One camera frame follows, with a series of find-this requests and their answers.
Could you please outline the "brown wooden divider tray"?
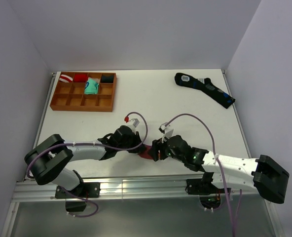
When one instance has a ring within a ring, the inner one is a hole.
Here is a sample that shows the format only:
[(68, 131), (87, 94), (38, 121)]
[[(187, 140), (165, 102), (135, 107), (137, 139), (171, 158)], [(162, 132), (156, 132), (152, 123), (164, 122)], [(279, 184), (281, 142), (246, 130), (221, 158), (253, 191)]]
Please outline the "brown wooden divider tray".
[(117, 75), (59, 72), (50, 108), (54, 111), (112, 112)]

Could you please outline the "maroon purple striped sock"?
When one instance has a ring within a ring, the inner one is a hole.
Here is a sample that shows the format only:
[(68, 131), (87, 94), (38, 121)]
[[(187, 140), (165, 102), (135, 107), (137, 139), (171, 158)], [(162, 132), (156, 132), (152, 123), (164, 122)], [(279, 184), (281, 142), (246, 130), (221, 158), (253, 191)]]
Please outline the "maroon purple striped sock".
[(142, 152), (138, 153), (139, 157), (153, 160), (152, 156), (148, 153), (150, 149), (151, 149), (150, 145), (144, 145)]

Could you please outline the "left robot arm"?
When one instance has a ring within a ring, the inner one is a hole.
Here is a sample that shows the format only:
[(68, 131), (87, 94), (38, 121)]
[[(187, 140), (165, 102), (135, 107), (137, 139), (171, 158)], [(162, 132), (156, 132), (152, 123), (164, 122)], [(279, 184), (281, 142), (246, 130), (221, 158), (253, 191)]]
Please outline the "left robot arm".
[(66, 143), (59, 134), (51, 135), (26, 154), (24, 161), (28, 174), (32, 174), (38, 185), (53, 183), (59, 189), (67, 190), (72, 197), (79, 197), (85, 192), (85, 184), (77, 171), (66, 168), (69, 162), (85, 159), (102, 161), (120, 151), (140, 155), (145, 150), (146, 146), (135, 127), (122, 125), (114, 133), (93, 142)]

